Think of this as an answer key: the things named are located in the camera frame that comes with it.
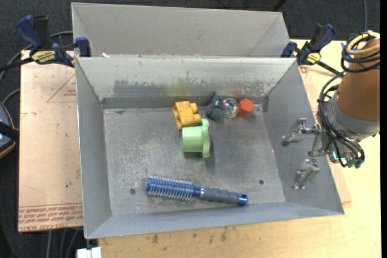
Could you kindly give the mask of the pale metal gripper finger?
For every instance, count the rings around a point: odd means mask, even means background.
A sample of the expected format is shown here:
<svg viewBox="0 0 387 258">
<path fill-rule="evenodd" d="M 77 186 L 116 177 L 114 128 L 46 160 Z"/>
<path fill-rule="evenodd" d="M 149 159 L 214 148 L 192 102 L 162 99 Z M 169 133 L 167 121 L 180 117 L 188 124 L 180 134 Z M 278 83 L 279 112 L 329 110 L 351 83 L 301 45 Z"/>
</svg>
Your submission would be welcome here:
<svg viewBox="0 0 387 258">
<path fill-rule="evenodd" d="M 307 126 L 306 118 L 298 118 L 295 123 L 289 128 L 286 134 L 281 138 L 281 144 L 287 146 L 291 143 L 302 141 L 307 135 L 314 134 L 315 127 Z"/>
<path fill-rule="evenodd" d="M 311 181 L 320 172 L 317 160 L 313 158 L 304 159 L 295 174 L 294 189 L 304 189 L 307 182 Z"/>
</svg>

